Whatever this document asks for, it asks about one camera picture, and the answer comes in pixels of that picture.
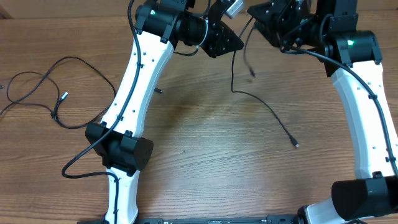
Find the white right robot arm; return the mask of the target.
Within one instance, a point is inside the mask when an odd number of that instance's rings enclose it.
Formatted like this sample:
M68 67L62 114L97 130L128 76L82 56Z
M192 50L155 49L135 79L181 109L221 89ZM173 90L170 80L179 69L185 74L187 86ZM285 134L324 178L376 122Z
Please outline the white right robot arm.
M355 179L337 181L329 199L304 206L295 223L363 223L397 212L397 133L387 104L375 34L358 30L357 2L269 1L248 13L285 54L307 54L325 66L343 103Z

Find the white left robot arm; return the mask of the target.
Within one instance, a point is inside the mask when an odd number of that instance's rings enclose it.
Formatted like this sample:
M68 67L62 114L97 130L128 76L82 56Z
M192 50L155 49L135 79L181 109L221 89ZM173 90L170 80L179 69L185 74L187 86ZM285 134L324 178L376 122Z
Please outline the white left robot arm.
M154 143L142 136L147 109L160 74L178 42L202 48L209 57L241 50L242 40L221 18L234 18L243 1L215 1L203 16L188 11L194 1L146 1L129 16L133 45L119 90L100 124L86 138L109 177L109 206L100 223L135 223L139 174Z

